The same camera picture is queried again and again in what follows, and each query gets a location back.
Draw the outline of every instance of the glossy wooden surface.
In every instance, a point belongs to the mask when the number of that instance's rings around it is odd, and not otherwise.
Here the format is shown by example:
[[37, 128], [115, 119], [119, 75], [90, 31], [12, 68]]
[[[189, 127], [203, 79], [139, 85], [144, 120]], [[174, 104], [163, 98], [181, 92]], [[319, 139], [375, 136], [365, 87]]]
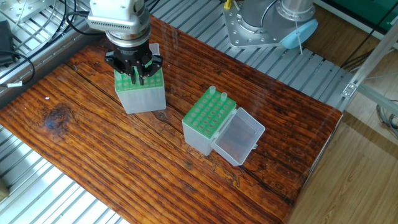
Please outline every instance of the glossy wooden surface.
[[[0, 123], [132, 223], [285, 223], [341, 113], [152, 18], [167, 109], [125, 114], [87, 46], [0, 112]], [[181, 120], [210, 86], [266, 127], [240, 167], [183, 140]]]

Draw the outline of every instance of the clear plastic lid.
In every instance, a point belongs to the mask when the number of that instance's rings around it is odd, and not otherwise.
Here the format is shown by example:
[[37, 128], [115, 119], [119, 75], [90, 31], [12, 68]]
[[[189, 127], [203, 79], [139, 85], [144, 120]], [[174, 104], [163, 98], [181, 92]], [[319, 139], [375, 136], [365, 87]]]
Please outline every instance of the clear plastic lid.
[[265, 127], [239, 108], [214, 141], [212, 148], [233, 166], [242, 165], [265, 131]]

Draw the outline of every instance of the pipette tip box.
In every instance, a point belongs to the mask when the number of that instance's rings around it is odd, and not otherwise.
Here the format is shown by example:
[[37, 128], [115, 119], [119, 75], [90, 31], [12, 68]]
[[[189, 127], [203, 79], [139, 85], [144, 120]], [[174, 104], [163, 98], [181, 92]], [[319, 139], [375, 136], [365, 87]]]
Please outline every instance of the pipette tip box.
[[[159, 55], [158, 44], [150, 44], [149, 48], [153, 54]], [[138, 75], [135, 75], [135, 78], [136, 84], [132, 84], [131, 77], [114, 71], [116, 94], [126, 113], [133, 114], [166, 109], [163, 70], [160, 69], [152, 77], [147, 77], [144, 80], [144, 85], [140, 85]]]
[[265, 127], [226, 93], [211, 86], [182, 119], [185, 142], [208, 156], [214, 149], [233, 166], [243, 164]]

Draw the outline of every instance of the metal rod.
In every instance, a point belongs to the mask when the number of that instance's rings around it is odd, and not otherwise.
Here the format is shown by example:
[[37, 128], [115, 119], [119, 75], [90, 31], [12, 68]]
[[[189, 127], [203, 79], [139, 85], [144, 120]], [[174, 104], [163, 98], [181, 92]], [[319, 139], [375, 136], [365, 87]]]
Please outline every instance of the metal rod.
[[282, 0], [282, 5], [292, 12], [307, 12], [313, 5], [313, 0]]
[[391, 27], [390, 31], [380, 41], [380, 44], [373, 50], [368, 59], [366, 59], [361, 68], [356, 72], [350, 83], [352, 82], [356, 85], [360, 85], [387, 54], [391, 47], [397, 42], [397, 40], [398, 22]]
[[368, 97], [373, 102], [379, 104], [382, 108], [386, 109], [392, 114], [398, 114], [398, 104], [387, 99], [380, 93], [374, 91], [371, 87], [361, 84], [357, 89], [362, 95]]

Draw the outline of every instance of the wood grain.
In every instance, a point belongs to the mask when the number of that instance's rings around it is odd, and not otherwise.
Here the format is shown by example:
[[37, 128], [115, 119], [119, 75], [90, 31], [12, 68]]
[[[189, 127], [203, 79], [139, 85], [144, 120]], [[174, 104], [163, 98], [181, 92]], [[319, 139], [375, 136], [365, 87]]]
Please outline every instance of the wood grain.
[[397, 223], [398, 146], [345, 112], [289, 224]]
[[[326, 9], [317, 5], [315, 7], [318, 29], [304, 43], [304, 47], [340, 67], [368, 34]], [[366, 53], [372, 47], [373, 44], [366, 44], [353, 58]]]
[[[125, 114], [103, 39], [34, 85], [0, 123], [132, 223], [284, 223], [341, 113], [152, 18], [167, 109]], [[266, 127], [243, 166], [183, 140], [210, 86]]]

